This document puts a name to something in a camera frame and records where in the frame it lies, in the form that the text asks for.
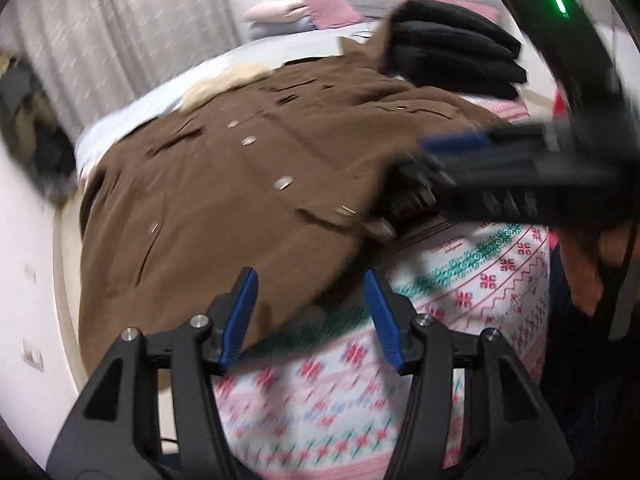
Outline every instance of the green pattern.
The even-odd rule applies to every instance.
[[[524,229],[525,227],[520,224],[506,224],[487,240],[478,242],[472,250],[465,251],[444,266],[419,276],[407,285],[396,287],[395,291],[416,303],[419,298],[435,290],[449,288],[456,281],[498,256],[504,247],[510,245]],[[309,351],[367,326],[370,319],[366,307],[362,304],[345,308],[329,314],[322,324],[306,325],[290,332],[277,333],[245,352],[242,358],[253,360],[278,354]]]

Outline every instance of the brown coat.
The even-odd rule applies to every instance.
[[[127,326],[153,333],[204,312],[242,266],[260,277],[245,343],[268,336],[349,265],[389,164],[418,137],[497,121],[379,75],[366,50],[343,46],[152,121],[107,152],[81,212],[87,371]],[[292,183],[279,190],[283,176]]]

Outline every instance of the screw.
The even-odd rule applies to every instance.
[[[498,339],[500,339],[500,336],[501,336],[497,328],[489,328],[484,332],[482,332],[482,335],[488,341],[498,341]]]
[[[123,330],[122,334],[120,334],[120,337],[123,338],[124,341],[133,341],[139,335],[140,335],[140,332],[138,331],[137,328],[130,327]]]
[[[435,321],[429,314],[418,314],[414,319],[418,326],[431,326]]]
[[[202,328],[209,323],[209,318],[204,314],[196,314],[191,318],[189,324],[194,328]]]

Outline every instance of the white bed sheet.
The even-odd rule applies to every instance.
[[[377,26],[378,23],[374,22],[358,23],[348,27],[263,38],[209,59],[167,81],[129,106],[101,118],[82,132],[76,143],[81,189],[84,189],[92,169],[111,146],[141,124],[175,110],[182,95],[195,82],[219,76],[228,67],[240,62],[260,62],[271,68],[278,68],[293,59],[336,56],[340,54],[338,38],[347,36],[364,40]]]

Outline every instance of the person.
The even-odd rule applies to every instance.
[[[552,305],[540,389],[572,450],[580,480],[638,478],[640,322],[628,335],[595,346],[590,327],[603,293],[598,259],[620,266],[630,224],[603,232],[590,253],[577,234],[558,230],[551,256]],[[633,257],[640,258],[640,238]]]

